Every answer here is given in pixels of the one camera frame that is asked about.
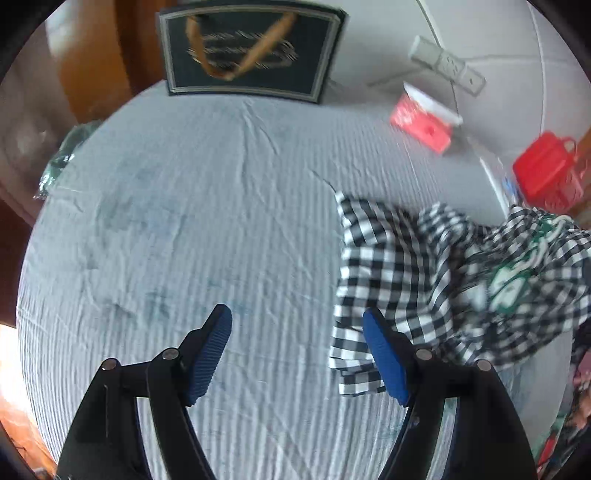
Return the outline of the clear plastic document bag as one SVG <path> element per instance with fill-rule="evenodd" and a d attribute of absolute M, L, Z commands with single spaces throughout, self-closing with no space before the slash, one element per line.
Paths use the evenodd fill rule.
<path fill-rule="evenodd" d="M 475 154 L 491 183 L 503 215 L 507 217 L 514 206 L 522 206 L 524 198 L 514 176 L 505 168 L 501 159 L 475 138 L 466 140 Z"/>

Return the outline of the black white checkered garment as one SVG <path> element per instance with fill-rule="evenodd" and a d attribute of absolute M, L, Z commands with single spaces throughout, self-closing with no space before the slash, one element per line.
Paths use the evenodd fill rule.
<path fill-rule="evenodd" d="M 362 318 L 459 364 L 504 369 L 590 317 L 590 234 L 566 215 L 514 206 L 497 226 L 437 203 L 418 213 L 335 196 L 344 245 L 329 367 L 339 392 L 384 390 Z"/>

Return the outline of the dark green gift bag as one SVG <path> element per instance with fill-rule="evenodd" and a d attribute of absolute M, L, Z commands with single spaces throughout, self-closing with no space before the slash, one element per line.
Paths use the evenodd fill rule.
<path fill-rule="evenodd" d="M 348 15 L 303 1 L 199 1 L 161 10 L 169 93 L 318 104 Z"/>

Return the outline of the red plastic mini suitcase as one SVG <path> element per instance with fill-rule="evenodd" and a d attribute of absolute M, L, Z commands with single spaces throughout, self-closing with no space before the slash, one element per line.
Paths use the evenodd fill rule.
<path fill-rule="evenodd" d="M 554 214 L 567 213 L 583 196 L 577 142 L 543 132 L 513 163 L 525 202 Z"/>

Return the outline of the green cloth bundle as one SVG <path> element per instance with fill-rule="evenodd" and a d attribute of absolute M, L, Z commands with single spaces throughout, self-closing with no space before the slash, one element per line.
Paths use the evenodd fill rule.
<path fill-rule="evenodd" d="M 64 137 L 57 152 L 48 161 L 38 182 L 33 198 L 45 200 L 53 184 L 75 157 L 75 152 L 93 135 L 102 124 L 101 120 L 93 120 L 74 126 Z"/>

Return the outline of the red tissue pack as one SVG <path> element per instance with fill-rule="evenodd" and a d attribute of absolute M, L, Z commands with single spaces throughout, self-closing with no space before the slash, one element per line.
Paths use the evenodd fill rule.
<path fill-rule="evenodd" d="M 390 123 L 437 154 L 443 154 L 451 146 L 454 131 L 463 125 L 464 119 L 455 110 L 405 82 Z"/>

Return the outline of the white wall socket panel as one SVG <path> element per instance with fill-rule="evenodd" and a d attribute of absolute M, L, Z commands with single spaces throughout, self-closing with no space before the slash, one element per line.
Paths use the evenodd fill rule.
<path fill-rule="evenodd" d="M 486 86 L 485 77 L 469 67 L 464 60 L 422 36 L 416 36 L 412 42 L 409 58 L 457 84 L 473 96 L 478 96 Z"/>

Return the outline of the light blue striped bedsheet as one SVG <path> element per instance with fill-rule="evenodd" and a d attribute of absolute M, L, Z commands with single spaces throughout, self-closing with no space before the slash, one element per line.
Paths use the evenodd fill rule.
<path fill-rule="evenodd" d="M 434 154 L 390 125 L 393 106 L 337 82 L 318 105 L 156 84 L 100 126 L 45 202 L 19 286 L 23 376 L 53 456 L 104 359 L 148 361 L 223 303 L 228 347 L 189 411 L 214 474 L 379 476 L 404 411 L 342 396 L 329 368 L 335 193 L 504 219 L 471 146 Z"/>

